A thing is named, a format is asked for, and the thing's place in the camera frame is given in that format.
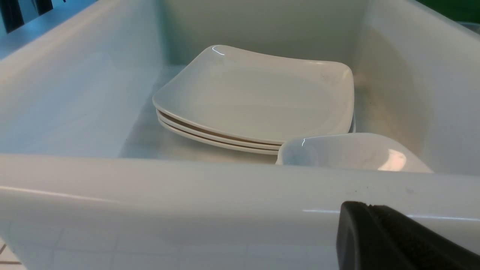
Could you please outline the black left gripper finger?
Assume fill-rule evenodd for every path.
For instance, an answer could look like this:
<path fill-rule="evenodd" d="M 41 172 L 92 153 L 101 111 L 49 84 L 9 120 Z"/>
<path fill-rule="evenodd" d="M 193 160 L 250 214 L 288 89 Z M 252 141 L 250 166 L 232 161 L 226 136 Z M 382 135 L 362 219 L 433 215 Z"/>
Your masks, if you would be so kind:
<path fill-rule="evenodd" d="M 478 270 L 480 257 L 386 205 L 342 203 L 341 270 Z"/>

